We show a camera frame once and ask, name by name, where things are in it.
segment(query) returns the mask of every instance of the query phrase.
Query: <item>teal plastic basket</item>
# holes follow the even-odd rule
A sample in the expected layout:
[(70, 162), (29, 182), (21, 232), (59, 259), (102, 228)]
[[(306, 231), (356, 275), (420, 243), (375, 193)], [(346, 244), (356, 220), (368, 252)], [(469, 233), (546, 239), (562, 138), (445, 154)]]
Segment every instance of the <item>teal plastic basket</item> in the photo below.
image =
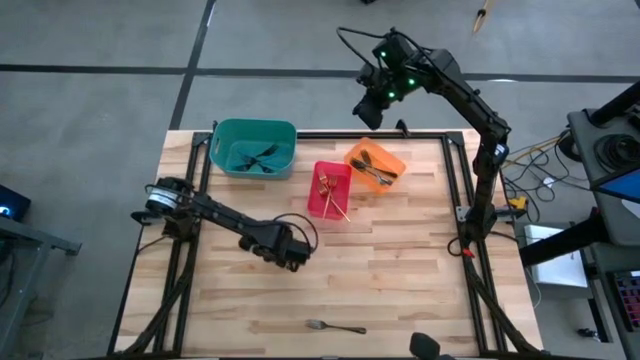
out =
[(296, 140), (296, 128), (287, 121), (227, 119), (216, 126), (209, 156), (228, 176), (287, 179), (293, 172)]

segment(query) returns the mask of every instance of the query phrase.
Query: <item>orange plastic container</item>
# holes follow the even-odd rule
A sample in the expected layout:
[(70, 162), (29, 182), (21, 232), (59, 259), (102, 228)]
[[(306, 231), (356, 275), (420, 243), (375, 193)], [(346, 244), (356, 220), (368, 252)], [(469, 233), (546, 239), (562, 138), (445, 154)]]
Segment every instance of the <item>orange plastic container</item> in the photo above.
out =
[[(354, 166), (354, 159), (359, 162), (359, 168)], [(366, 137), (344, 156), (344, 163), (351, 166), (353, 177), (367, 184), (376, 194), (389, 191), (407, 168), (400, 159)]]

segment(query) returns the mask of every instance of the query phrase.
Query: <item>wooden tabletop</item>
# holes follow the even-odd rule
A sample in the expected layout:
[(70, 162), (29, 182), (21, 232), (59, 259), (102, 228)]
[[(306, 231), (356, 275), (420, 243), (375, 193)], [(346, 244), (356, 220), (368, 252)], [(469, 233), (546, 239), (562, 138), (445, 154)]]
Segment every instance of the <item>wooden tabletop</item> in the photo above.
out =
[[(460, 131), (473, 159), (479, 137), (472, 130)], [(167, 133), (158, 177), (184, 177), (191, 136), (191, 131)], [(354, 179), (348, 208), (352, 222), (312, 218), (320, 231), (320, 246), (297, 273), (264, 263), (238, 248), (238, 235), (205, 223), (183, 356), (408, 357), (414, 331), (439, 341), (443, 354), (478, 354), (462, 263), (446, 251), (457, 233), (442, 145), (416, 139), (376, 142), (406, 163), (405, 175), (383, 196)], [(208, 193), (256, 219), (285, 212), (306, 215), (314, 163), (342, 162), (356, 143), (299, 141), (295, 170), (287, 181), (234, 179), (214, 166)], [(462, 190), (459, 164), (456, 172)], [(494, 203), (506, 203), (501, 188)], [(161, 230), (161, 225), (146, 228), (141, 244), (158, 238)], [(513, 234), (506, 224), (495, 230)], [(516, 244), (490, 236), (487, 247), (500, 305), (527, 340), (541, 348)], [(130, 345), (156, 312), (170, 251), (171, 241), (165, 240), (138, 256), (117, 350)], [(484, 305), (483, 318), (495, 349)], [(306, 319), (366, 327), (368, 333), (314, 331), (305, 328)], [(173, 339), (173, 324), (166, 346)]]

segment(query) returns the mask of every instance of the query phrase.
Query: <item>gray floor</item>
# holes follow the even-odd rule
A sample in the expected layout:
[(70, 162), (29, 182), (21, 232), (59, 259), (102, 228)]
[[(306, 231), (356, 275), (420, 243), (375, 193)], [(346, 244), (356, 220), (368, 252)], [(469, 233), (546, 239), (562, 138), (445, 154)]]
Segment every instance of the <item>gray floor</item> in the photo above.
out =
[[(0, 64), (187, 65), (205, 0), (9, 0), (0, 4)], [(640, 75), (640, 10), (632, 0), (498, 2), (485, 27), (470, 27), (481, 0), (218, 0), (200, 67), (353, 70), (358, 59), (334, 28), (382, 32), (396, 25), (425, 46), (446, 47), (465, 72)], [(363, 52), (373, 43), (354, 38)], [(23, 329), (22, 352), (47, 359), (104, 354), (144, 203), (181, 76), (0, 72), (0, 183), (33, 199), (29, 223), (84, 243), (80, 256), (51, 259), (40, 296), (54, 318)], [(602, 105), (628, 84), (474, 82), (513, 127), (518, 148), (555, 136), (566, 113)], [(196, 77), (182, 129), (232, 117), (286, 119), (298, 128), (359, 128), (352, 80)], [(385, 113), (412, 128), (467, 127), (435, 96), (413, 95)], [(584, 176), (568, 161), (575, 176)], [(548, 169), (561, 174), (554, 158)], [(523, 186), (537, 185), (527, 178)], [(584, 191), (555, 184), (543, 221), (581, 220)], [(623, 358), (620, 346), (581, 339), (593, 326), (584, 300), (543, 289), (536, 310), (554, 353)]]

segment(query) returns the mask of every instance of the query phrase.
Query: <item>wooden skewer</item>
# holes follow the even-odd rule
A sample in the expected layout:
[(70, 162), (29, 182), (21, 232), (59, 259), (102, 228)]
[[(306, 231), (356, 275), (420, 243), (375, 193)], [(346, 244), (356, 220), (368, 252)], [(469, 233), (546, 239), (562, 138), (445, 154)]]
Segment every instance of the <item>wooden skewer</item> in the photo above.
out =
[(327, 189), (323, 184), (318, 184), (318, 192), (320, 193), (320, 196), (327, 195), (327, 200), (324, 203), (324, 210), (322, 211), (322, 218), (324, 219), (327, 217), (327, 210), (329, 209), (329, 200), (331, 199), (331, 196), (329, 194), (329, 189)]
[(344, 216), (344, 218), (347, 219), (348, 222), (351, 222), (351, 219), (349, 219), (347, 214), (345, 214), (344, 211), (342, 211), (342, 209), (340, 209), (340, 206), (338, 206), (338, 204), (336, 204), (336, 202), (333, 201), (333, 196), (331, 196), (331, 194), (329, 194), (328, 197), (329, 197), (329, 199), (331, 199), (331, 203), (333, 204), (333, 206), (335, 206), (336, 210), (338, 210), (338, 212), (340, 214), (342, 214), (342, 216)]
[(478, 10), (478, 14), (476, 15), (476, 21), (473, 23), (473, 33), (477, 33), (480, 31), (482, 25), (484, 25), (487, 16), (489, 15), (489, 10), (491, 9), (491, 0), (485, 0), (482, 9)]

